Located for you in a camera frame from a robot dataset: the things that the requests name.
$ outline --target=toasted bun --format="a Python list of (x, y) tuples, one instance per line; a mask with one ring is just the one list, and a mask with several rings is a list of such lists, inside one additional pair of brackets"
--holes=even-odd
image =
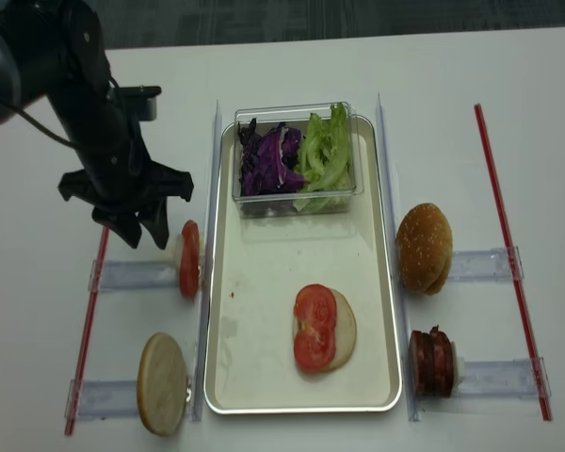
[[(331, 290), (337, 302), (337, 323), (335, 325), (335, 356), (332, 361), (320, 372), (329, 372), (338, 369), (351, 357), (356, 346), (356, 317), (346, 298), (334, 289)], [(293, 319), (293, 339), (299, 332), (299, 323)]]
[(151, 433), (172, 435), (185, 411), (186, 365), (178, 343), (154, 334), (142, 350), (137, 380), (140, 420)]
[(406, 288), (428, 295), (444, 286), (452, 267), (452, 230), (442, 211), (419, 204), (406, 214), (395, 237)]

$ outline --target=purple cabbage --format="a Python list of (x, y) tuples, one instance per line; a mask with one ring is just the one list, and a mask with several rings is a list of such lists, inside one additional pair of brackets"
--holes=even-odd
[(241, 195), (295, 193), (305, 184), (303, 176), (293, 172), (298, 163), (301, 132), (284, 122), (261, 137), (255, 132), (256, 120), (249, 127), (238, 127), (243, 146), (241, 156)]

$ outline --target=cable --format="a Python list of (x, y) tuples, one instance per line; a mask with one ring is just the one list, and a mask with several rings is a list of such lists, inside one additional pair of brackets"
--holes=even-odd
[(59, 135), (52, 132), (50, 129), (48, 129), (45, 126), (43, 126), (42, 124), (40, 124), (33, 117), (31, 117), (30, 115), (25, 113), (21, 108), (19, 108), (18, 106), (10, 104), (9, 102), (2, 99), (1, 97), (0, 97), (0, 105), (6, 107), (9, 110), (11, 110), (12, 112), (18, 114), (24, 120), (26, 120), (31, 125), (33, 125), (36, 129), (38, 129), (40, 132), (42, 132), (43, 134), (45, 134), (49, 138), (53, 139), (57, 143), (62, 144), (63, 146), (67, 146), (68, 148), (75, 149), (76, 151), (82, 151), (82, 152), (85, 151), (85, 148), (83, 146), (80, 146), (79, 144), (75, 144), (75, 143), (69, 141), (68, 139), (60, 137)]

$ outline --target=food item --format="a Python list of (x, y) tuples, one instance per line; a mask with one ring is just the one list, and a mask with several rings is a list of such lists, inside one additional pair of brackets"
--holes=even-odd
[(395, 242), (404, 286), (427, 295), (442, 290), (452, 267), (452, 230), (442, 211), (432, 203), (413, 207)]
[(255, 118), (248, 127), (238, 126), (237, 134), (243, 146), (241, 195), (297, 192), (305, 185), (304, 178), (293, 172), (299, 160), (300, 130), (281, 122), (262, 137), (255, 132), (256, 126)]
[(199, 289), (199, 227), (192, 219), (182, 229), (184, 247), (178, 283), (183, 297), (192, 299)]
[(429, 334), (413, 331), (410, 340), (412, 382), (419, 396), (450, 397), (455, 383), (452, 344), (438, 327)]
[[(347, 129), (347, 112), (343, 104), (331, 105), (331, 118), (322, 120), (310, 115), (306, 138), (299, 148), (300, 173), (308, 185), (300, 192), (333, 191), (351, 189), (349, 178), (350, 142)], [(330, 203), (346, 202), (346, 198), (327, 197), (294, 200), (300, 212), (316, 212)]]
[(296, 362), (306, 372), (344, 365), (356, 344), (356, 319), (346, 298), (320, 284), (304, 287), (293, 309)]
[(140, 420), (158, 436), (172, 435), (186, 405), (186, 365), (178, 343), (168, 334), (154, 334), (142, 350), (137, 379)]

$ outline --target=gray floor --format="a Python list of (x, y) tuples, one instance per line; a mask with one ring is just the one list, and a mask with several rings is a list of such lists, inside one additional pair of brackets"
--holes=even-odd
[(565, 25), (565, 0), (87, 0), (108, 48)]

